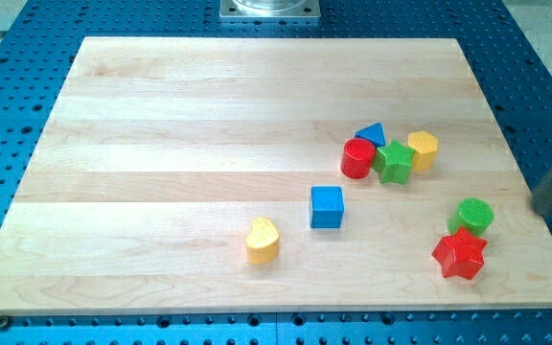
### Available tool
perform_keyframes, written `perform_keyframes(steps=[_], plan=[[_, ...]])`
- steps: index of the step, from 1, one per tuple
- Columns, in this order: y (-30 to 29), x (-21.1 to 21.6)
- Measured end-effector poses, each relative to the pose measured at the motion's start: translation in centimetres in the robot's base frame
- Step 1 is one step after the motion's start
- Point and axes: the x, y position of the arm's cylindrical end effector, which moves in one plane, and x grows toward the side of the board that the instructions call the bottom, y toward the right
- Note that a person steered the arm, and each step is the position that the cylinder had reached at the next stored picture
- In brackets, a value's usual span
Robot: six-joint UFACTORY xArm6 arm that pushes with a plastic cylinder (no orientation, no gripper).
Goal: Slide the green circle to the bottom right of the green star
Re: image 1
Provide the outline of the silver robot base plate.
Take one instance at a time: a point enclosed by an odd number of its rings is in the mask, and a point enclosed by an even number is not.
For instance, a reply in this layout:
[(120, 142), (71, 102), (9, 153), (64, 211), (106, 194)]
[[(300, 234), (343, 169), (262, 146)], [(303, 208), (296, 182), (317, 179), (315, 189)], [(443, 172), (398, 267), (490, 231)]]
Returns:
[(319, 0), (221, 0), (219, 17), (225, 19), (319, 18)]

